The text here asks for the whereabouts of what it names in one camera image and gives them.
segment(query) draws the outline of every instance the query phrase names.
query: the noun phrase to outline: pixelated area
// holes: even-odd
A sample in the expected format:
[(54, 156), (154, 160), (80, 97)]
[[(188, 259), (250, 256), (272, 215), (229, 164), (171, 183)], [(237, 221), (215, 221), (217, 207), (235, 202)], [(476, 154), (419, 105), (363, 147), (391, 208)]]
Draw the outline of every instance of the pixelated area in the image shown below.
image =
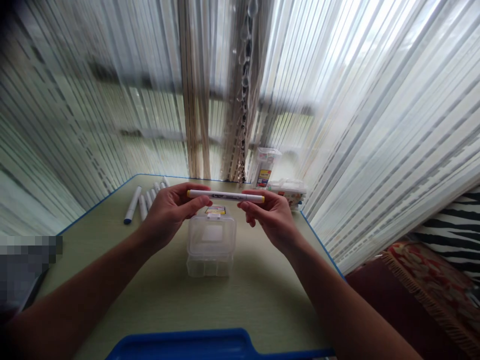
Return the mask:
[(62, 236), (0, 236), (0, 312), (16, 311), (62, 254)]

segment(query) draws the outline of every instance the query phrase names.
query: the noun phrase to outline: blue plastic tray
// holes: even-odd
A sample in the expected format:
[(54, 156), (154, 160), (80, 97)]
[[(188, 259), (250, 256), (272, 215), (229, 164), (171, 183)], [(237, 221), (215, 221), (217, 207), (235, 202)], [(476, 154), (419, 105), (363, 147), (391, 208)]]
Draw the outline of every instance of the blue plastic tray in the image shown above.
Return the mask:
[(310, 359), (333, 355), (333, 349), (259, 354), (247, 331), (233, 328), (129, 335), (106, 359)]

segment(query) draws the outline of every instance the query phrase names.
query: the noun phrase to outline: table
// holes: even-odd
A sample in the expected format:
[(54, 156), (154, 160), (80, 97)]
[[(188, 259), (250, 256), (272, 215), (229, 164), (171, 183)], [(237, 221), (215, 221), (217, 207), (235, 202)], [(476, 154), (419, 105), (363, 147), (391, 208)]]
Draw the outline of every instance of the table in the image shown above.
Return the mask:
[[(135, 188), (142, 192), (161, 177), (139, 174), (69, 226), (63, 255), (48, 271), (36, 300), (53, 291), (92, 261), (120, 243), (141, 223), (137, 207), (132, 223), (123, 219)], [(224, 181), (168, 178), (214, 191), (240, 192), (250, 185)], [(76, 359), (104, 359), (130, 334), (243, 328), (261, 354), (331, 352), (314, 309), (292, 267), (270, 243), (262, 228), (251, 228), (235, 202), (218, 200), (237, 220), (236, 249), (230, 277), (191, 278), (187, 274), (188, 220), (171, 243), (152, 256), (112, 304), (79, 349)], [(335, 264), (300, 212), (294, 221), (321, 256)]]

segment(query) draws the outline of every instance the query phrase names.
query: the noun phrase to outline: striped fabric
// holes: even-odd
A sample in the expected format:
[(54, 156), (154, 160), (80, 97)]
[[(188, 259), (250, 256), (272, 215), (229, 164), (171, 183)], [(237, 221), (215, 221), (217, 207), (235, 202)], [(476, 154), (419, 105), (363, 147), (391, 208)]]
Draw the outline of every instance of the striped fabric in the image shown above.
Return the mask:
[(138, 173), (303, 180), (348, 272), (480, 180), (477, 0), (23, 0), (0, 51), (0, 232)]
[(411, 234), (480, 285), (480, 186)]

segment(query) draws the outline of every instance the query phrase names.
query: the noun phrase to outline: plastic box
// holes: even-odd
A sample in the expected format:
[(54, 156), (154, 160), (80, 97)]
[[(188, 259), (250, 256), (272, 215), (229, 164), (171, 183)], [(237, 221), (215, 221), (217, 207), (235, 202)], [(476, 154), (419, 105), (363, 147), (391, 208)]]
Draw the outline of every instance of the plastic box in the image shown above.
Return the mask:
[(188, 275), (229, 276), (234, 264), (237, 222), (226, 206), (212, 205), (188, 224)]
[(274, 148), (258, 147), (256, 150), (256, 166), (252, 171), (250, 183), (256, 188), (266, 188), (275, 163), (282, 157), (282, 153)]
[(281, 178), (278, 181), (270, 181), (267, 189), (286, 198), (291, 210), (298, 210), (299, 205), (302, 204), (302, 201), (307, 195), (307, 187), (304, 182), (292, 178)]

